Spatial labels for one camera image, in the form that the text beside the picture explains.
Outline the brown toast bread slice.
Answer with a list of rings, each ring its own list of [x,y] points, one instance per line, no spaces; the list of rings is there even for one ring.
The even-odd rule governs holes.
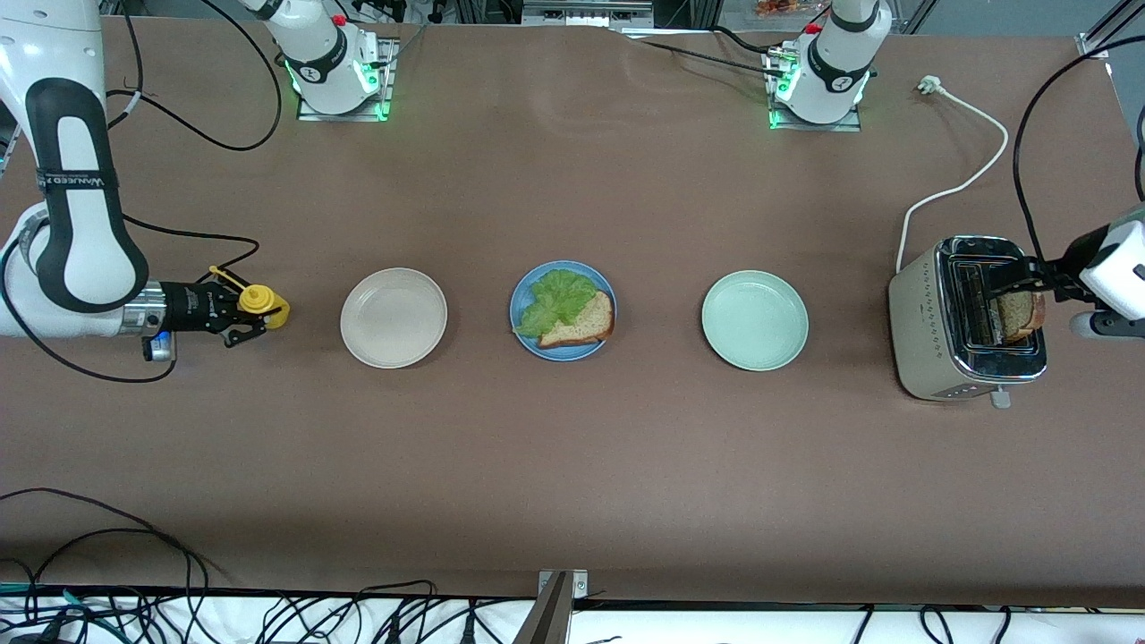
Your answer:
[[[572,322],[567,323],[559,319],[548,333],[539,336],[539,348],[552,350],[603,343],[613,333],[614,324],[613,299],[606,291],[597,290]]]
[[[1047,297],[1041,292],[1014,291],[997,297],[1002,344],[1014,345],[1039,331],[1047,322]]]

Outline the yellow mustard squeeze bottle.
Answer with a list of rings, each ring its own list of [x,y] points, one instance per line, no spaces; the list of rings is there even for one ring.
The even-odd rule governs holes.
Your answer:
[[[273,289],[260,283],[250,283],[234,272],[220,266],[210,266],[210,274],[221,284],[232,288],[238,296],[237,307],[242,313],[261,319],[268,330],[286,325],[290,304]]]

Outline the green lettuce leaf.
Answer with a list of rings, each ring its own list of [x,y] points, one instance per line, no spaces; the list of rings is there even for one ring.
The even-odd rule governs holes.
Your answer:
[[[534,303],[523,311],[514,331],[523,337],[540,338],[556,325],[572,325],[581,311],[597,297],[598,288],[585,275],[559,268],[544,274],[530,290]]]

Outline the off-white plate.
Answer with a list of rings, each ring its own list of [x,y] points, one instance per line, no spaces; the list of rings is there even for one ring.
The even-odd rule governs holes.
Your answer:
[[[432,277],[408,267],[368,275],[341,307],[344,346],[376,369],[421,361],[437,348],[445,331],[445,293]]]

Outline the mint green plate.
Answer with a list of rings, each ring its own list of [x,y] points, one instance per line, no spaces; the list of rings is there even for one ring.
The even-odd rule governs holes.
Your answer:
[[[716,355],[739,369],[764,372],[793,362],[810,338],[810,314],[784,278],[741,270],[708,289],[700,325]]]

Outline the blue plate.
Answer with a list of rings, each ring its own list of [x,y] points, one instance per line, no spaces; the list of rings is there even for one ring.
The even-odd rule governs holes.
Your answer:
[[[531,272],[524,275],[523,278],[514,288],[512,296],[510,297],[510,322],[512,325],[518,325],[519,322],[523,320],[523,313],[528,305],[531,305],[536,298],[532,293],[532,285],[547,274],[548,272],[564,269],[575,273],[576,275],[584,276],[589,278],[599,290],[601,290],[606,296],[608,296],[610,303],[613,304],[613,321],[616,321],[616,294],[614,293],[611,285],[605,278],[605,275],[600,274],[593,267],[589,267],[583,262],[577,262],[572,260],[556,260],[552,262],[545,262],[537,266]],[[569,362],[577,361],[590,356],[592,353],[597,353],[597,350],[605,345],[605,341],[589,341],[583,345],[562,346],[556,348],[540,348],[539,339],[527,338],[524,335],[516,333],[513,331],[518,341],[530,353],[536,356],[543,358],[548,361],[556,362]]]

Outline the beige chrome two-slot toaster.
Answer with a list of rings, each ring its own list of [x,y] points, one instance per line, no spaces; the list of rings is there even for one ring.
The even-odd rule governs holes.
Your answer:
[[[953,403],[989,396],[1010,406],[1010,388],[1047,372],[1041,330],[1006,341],[989,269],[1022,259],[1013,241],[956,235],[905,266],[889,285],[890,325],[899,380],[913,398]]]

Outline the grey metal box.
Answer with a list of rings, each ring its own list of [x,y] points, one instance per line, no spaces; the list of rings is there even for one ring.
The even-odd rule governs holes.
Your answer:
[[[653,29],[653,0],[522,0],[523,26]]]

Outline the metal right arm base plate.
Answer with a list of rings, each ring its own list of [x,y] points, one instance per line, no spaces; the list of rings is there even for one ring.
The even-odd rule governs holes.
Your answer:
[[[299,121],[387,121],[400,41],[352,26],[339,29],[339,36],[327,56],[287,60]]]

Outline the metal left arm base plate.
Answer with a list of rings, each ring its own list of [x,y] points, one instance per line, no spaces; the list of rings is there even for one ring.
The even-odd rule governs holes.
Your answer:
[[[777,99],[777,91],[785,87],[789,76],[796,71],[796,54],[781,47],[769,47],[768,52],[760,55],[763,66],[769,71],[781,71],[781,77],[769,77],[766,80],[768,91],[768,120],[772,129],[793,131],[831,131],[831,133],[859,133],[861,131],[861,118],[858,107],[851,107],[848,113],[834,123],[811,123],[804,121],[790,107],[785,107]]]

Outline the aluminium frame post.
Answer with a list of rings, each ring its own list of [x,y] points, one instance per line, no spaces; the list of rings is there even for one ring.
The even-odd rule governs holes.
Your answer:
[[[589,571],[540,571],[539,595],[513,644],[568,644],[572,603],[587,596]]]

